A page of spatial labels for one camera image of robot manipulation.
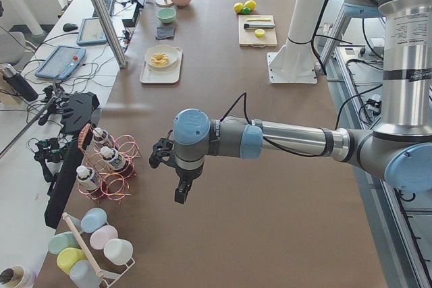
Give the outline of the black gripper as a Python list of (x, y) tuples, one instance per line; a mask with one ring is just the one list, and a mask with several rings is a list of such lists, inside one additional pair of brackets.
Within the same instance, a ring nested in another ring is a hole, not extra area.
[(175, 189), (174, 201), (184, 204), (187, 201), (193, 181), (200, 177), (203, 172), (205, 158), (201, 157), (196, 161), (184, 161), (176, 157), (175, 161), (177, 164), (175, 171), (180, 181), (178, 187)]

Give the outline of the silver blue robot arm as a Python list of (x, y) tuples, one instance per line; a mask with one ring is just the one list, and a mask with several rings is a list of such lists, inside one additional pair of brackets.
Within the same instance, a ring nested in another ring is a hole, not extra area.
[(198, 109), (178, 113), (170, 155), (180, 180), (174, 198), (186, 201), (207, 155), (255, 159), (264, 146), (300, 156), (329, 156), (355, 165), (393, 188), (431, 189), (431, 0), (345, 0), (385, 17), (381, 119), (372, 130), (302, 127), (258, 119), (212, 120)]

